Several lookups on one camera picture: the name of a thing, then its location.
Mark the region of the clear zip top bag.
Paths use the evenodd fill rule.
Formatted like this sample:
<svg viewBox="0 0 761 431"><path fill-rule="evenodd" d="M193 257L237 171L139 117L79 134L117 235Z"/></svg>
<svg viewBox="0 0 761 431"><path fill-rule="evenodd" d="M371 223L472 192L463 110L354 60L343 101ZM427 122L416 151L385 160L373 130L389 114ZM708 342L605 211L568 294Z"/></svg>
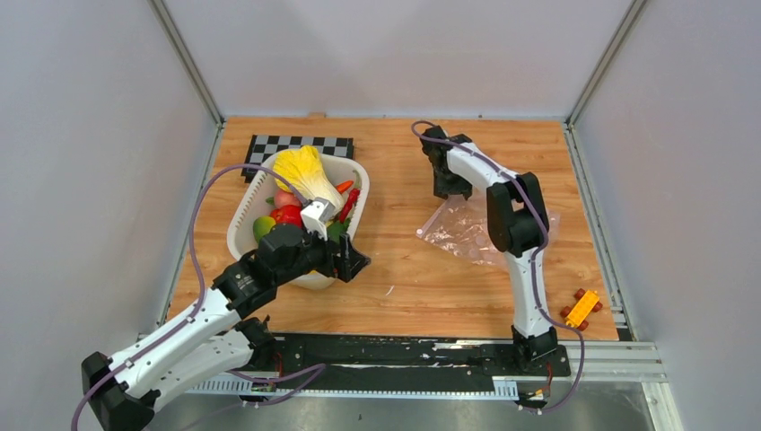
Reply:
<svg viewBox="0 0 761 431"><path fill-rule="evenodd" d="M470 263L507 271L506 258L493 245L487 229L486 197L445 199L433 215L416 230L424 242Z"/></svg>

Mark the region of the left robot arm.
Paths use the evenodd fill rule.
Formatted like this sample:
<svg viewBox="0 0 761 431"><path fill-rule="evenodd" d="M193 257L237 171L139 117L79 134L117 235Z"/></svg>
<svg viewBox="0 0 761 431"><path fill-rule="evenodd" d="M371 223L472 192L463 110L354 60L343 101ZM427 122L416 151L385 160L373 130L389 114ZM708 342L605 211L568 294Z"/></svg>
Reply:
<svg viewBox="0 0 761 431"><path fill-rule="evenodd" d="M210 377L245 365L266 370L275 337L253 313L298 277L317 271L349 282L370 262L346 233L333 241L277 227L158 330L110 356L87 356L84 402L105 430L142 430L170 400Z"/></svg>

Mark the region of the yellow napa cabbage toy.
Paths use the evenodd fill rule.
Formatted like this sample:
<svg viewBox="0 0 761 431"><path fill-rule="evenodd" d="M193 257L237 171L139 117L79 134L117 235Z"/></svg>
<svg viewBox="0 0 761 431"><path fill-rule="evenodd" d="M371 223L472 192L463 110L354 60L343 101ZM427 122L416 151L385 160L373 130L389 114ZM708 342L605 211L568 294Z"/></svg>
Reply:
<svg viewBox="0 0 761 431"><path fill-rule="evenodd" d="M334 207L332 216L344 207L345 199L329 181L316 147L283 150L276 156L272 169L281 190L294 194L294 187L305 200L324 198Z"/></svg>

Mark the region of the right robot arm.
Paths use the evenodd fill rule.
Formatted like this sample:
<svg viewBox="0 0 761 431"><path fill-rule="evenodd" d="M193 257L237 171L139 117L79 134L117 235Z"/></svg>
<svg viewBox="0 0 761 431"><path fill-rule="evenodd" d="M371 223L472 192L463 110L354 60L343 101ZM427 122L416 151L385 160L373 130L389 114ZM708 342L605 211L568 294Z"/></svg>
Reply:
<svg viewBox="0 0 761 431"><path fill-rule="evenodd" d="M475 190L485 194L489 239L503 254L512 285L512 362L521 373L536 374L558 346L539 268L549 240L549 221L537 176L503 167L469 137L449 136L431 121L418 120L411 130L432 165L437 198L468 199Z"/></svg>

